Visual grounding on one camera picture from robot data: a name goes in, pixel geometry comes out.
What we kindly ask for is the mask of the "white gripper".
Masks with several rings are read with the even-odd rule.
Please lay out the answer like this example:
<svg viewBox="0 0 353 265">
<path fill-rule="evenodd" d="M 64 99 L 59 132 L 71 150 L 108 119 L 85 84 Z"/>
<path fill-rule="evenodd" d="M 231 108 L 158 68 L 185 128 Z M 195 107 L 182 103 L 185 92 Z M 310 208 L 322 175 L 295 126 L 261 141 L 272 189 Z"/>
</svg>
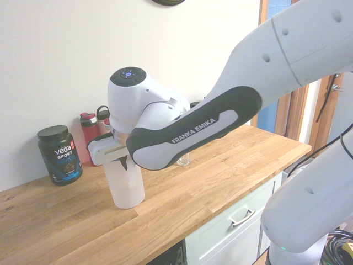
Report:
<svg viewBox="0 0 353 265">
<path fill-rule="evenodd" d="M 112 161 L 120 161 L 124 170 L 128 170 L 127 147 L 118 143 L 113 137 L 94 139 L 87 145 L 87 149 L 94 165 L 100 166 Z"/>
</svg>

